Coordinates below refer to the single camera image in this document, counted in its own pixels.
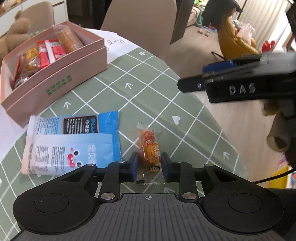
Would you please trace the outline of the gloved right hand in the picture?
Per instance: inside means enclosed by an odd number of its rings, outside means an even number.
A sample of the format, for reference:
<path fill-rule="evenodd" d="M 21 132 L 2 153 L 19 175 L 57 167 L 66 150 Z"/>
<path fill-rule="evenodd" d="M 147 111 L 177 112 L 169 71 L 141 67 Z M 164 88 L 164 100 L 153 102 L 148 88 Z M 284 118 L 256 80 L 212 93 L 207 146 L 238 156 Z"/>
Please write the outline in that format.
<path fill-rule="evenodd" d="M 265 99 L 262 103 L 263 114 L 274 116 L 267 144 L 274 151 L 284 153 L 295 168 L 295 99 Z"/>

